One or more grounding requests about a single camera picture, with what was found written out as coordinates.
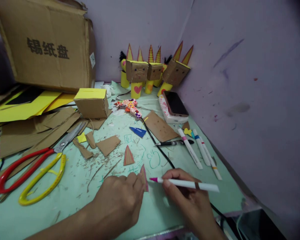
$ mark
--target blue paper triangle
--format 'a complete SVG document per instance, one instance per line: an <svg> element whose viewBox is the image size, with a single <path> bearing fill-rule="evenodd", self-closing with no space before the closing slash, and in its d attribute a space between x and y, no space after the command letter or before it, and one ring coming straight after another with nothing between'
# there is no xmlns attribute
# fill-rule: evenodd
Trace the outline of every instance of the blue paper triangle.
<svg viewBox="0 0 300 240"><path fill-rule="evenodd" d="M139 137L143 138L143 136L146 134L146 130L140 129L140 128L134 128L134 127L130 127L130 129L137 134Z"/></svg>

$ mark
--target pink wall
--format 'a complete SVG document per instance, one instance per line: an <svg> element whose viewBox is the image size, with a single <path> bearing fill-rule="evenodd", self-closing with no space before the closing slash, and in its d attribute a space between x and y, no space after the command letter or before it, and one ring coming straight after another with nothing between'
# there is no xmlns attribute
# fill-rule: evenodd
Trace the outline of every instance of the pink wall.
<svg viewBox="0 0 300 240"><path fill-rule="evenodd" d="M96 35L97 81L120 81L120 51L131 44L134 58L141 46L148 59L150 44L154 54L161 45L162 62L176 47L190 13L193 1L95 1L83 0L87 17L93 22Z"/></svg>
<svg viewBox="0 0 300 240"><path fill-rule="evenodd" d="M297 239L300 11L290 2L195 1L182 36L183 54L194 44L192 70L178 91L283 233Z"/></svg>

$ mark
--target cardboard box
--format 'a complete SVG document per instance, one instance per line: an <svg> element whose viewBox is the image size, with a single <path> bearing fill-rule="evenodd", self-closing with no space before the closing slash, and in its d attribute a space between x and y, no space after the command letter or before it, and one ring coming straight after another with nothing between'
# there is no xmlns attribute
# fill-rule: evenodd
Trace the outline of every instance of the cardboard box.
<svg viewBox="0 0 300 240"><path fill-rule="evenodd" d="M108 99L106 89L98 88L80 88L74 98L78 110L83 118L107 118L108 117Z"/></svg>
<svg viewBox="0 0 300 240"><path fill-rule="evenodd" d="M95 37L74 0L0 0L0 34L15 80L65 92L95 81Z"/></svg>
<svg viewBox="0 0 300 240"><path fill-rule="evenodd" d="M161 73L163 71L162 63L149 63L147 78L149 81L154 81L160 79Z"/></svg>
<svg viewBox="0 0 300 240"><path fill-rule="evenodd" d="M148 63L126 60L127 80L131 83L147 81Z"/></svg>
<svg viewBox="0 0 300 240"><path fill-rule="evenodd" d="M188 74L191 68L187 65L172 59L167 69L163 73L163 80L175 87L179 86L184 77Z"/></svg>

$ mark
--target yellow scissor handle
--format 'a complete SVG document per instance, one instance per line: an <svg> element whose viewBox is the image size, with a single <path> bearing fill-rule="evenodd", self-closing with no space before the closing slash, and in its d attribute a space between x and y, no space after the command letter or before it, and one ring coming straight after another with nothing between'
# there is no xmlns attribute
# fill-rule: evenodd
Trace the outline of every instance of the yellow scissor handle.
<svg viewBox="0 0 300 240"><path fill-rule="evenodd" d="M45 175L56 163L57 161L61 158L61 165L60 165L60 170L59 173L57 175L56 180L53 182L53 184L44 192L42 193L40 196L31 199L31 200L27 200L27 194L28 192L31 190L31 188L33 188L33 186L43 177L43 175ZM29 185L23 190L23 192L21 193L20 197L19 197L19 203L20 205L23 206L27 206L27 205L31 205L34 204L36 202L39 202L40 200L42 200L43 198L45 198L49 193L51 193L51 191L58 185L58 183L60 182L63 172L64 172L64 168L66 166L66 155L63 155L62 153L58 153L56 158L48 165L46 166L30 183Z"/></svg>

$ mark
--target colorful glue gun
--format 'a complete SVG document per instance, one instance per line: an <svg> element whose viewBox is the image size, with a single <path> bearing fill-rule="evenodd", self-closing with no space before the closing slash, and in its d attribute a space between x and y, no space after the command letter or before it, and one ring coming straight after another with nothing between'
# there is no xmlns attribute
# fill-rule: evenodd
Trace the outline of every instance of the colorful glue gun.
<svg viewBox="0 0 300 240"><path fill-rule="evenodd" d="M114 105L117 106L117 108L126 108L127 112L130 112L131 115L135 116L137 120L139 120L142 117L141 112L136 108L138 102L132 98L127 100L120 100L116 102Z"/></svg>

